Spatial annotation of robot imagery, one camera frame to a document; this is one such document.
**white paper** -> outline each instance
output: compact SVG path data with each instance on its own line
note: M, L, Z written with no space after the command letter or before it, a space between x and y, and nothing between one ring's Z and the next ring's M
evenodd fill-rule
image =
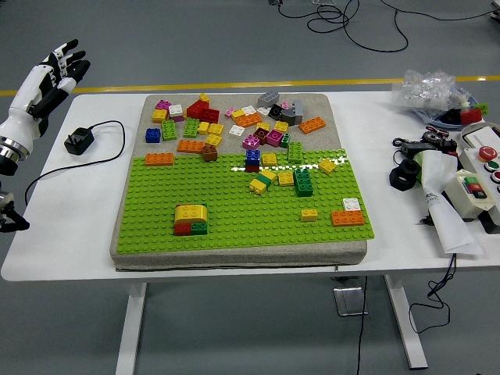
M422 152L422 187L427 207L446 253L482 255L483 249L441 194L455 178L456 165L454 156L439 151Z

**table leg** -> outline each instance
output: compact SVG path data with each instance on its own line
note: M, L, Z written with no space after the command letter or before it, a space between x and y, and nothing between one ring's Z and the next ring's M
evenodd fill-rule
M129 298L127 314L123 323L120 353L116 364L116 375L134 374L139 334L141 333L142 311L146 298L146 285L146 283L127 285Z
M398 321L399 333L405 347L406 358L411 370L423 370L427 368L427 360L423 354L419 335L412 329L410 320L413 316L409 314L409 304L401 279L391 275L385 275L385 283L391 296L392 308Z

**robotic hand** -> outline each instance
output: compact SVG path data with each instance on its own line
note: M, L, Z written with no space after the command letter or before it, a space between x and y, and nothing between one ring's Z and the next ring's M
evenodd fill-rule
M90 63L82 60L85 51L68 54L77 45L75 39L57 48L30 71L18 90L9 108L9 118L0 124L0 174L14 175L17 162L33 151L33 140L47 130L48 115L64 102L87 72ZM14 211L12 194L0 191L0 231L6 231L6 218L23 220ZM25 226L11 227L9 231L27 229Z

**white table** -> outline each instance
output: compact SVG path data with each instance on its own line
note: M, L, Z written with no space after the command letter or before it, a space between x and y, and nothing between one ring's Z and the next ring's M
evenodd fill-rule
M409 365L412 369L426 368L420 339L409 324L409 304L398 274L445 270L450 255L443 252L433 227L416 225L427 215L422 189L415 187L400 192L388 183L388 175L395 167L392 139L418 139L424 125L413 114L393 107L389 92L326 95L375 233L375 238L368 241L368 253L360 264L272 270L116 272L109 256L109 243L139 117L148 95L103 94L74 99L43 172L114 156L121 145L121 129L117 125L95 128L95 145L82 156L68 154L63 146L67 134L76 128L105 120L119 120L126 127L123 155L113 162L54 173L37 183L25 212L31 228L15 236L2 267L2 277L12 282L123 283L130 297L116 373L132 374L149 282L240 275L385 275ZM479 222L467 226L477 237L484 255L459 255L458 268L499 268L500 252L495 244L500 235L485 234Z

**gray floor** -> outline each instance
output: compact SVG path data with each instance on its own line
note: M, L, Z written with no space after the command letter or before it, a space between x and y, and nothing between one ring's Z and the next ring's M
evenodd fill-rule
M307 0L284 0L303 14ZM340 6L346 0L337 0ZM350 34L365 45L397 48L394 13L361 1ZM402 9L458 18L490 10L489 0L390 1ZM499 74L500 23L484 16L439 22L399 14L409 38L404 52L380 54L353 45L342 32L313 34L304 20L286 20L266 0L179 2L0 2L0 92L16 90L31 67L73 38L92 66L80 87L399 78L407 69L456 76ZM488 102L486 120L500 122L497 81L461 84ZM234 91L266 89L242 88ZM391 90L390 85L278 87L279 91ZM7 114L12 97L0 96ZM51 115L48 133L15 177L2 177L24 210L24 188L41 171L70 107ZM3 234L0 259L13 236ZM423 302L427 281L405 276L411 302ZM362 284L350 280L347 284ZM398 328L382 277L369 277L361 373L407 374ZM443 290L452 307L447 327L421 335L426 374L496 374L500 368L500 273L461 272ZM354 374L358 317L337 315L328 278L214 279L153 284L148 290L136 374ZM127 296L116 285L11 285L0 280L0 373L114 373ZM443 312L416 311L418 327Z

